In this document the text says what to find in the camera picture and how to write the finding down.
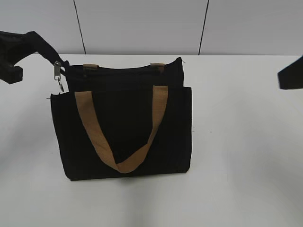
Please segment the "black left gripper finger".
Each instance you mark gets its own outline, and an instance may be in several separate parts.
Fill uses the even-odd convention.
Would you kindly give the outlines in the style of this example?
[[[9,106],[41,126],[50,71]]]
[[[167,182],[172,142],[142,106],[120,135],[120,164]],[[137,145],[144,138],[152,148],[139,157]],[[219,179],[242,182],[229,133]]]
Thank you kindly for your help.
[[[0,66],[13,67],[22,59],[39,53],[52,65],[62,66],[56,50],[35,31],[25,34],[0,32]]]
[[[21,82],[23,80],[23,69],[20,66],[12,66],[6,61],[1,61],[0,79],[8,84]]]

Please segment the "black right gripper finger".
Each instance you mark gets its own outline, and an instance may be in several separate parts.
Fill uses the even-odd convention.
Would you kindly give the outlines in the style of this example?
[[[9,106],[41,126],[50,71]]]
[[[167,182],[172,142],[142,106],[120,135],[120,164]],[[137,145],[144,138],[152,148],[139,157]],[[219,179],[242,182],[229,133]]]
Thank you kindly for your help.
[[[279,88],[283,90],[303,88],[303,57],[288,65],[277,74]]]

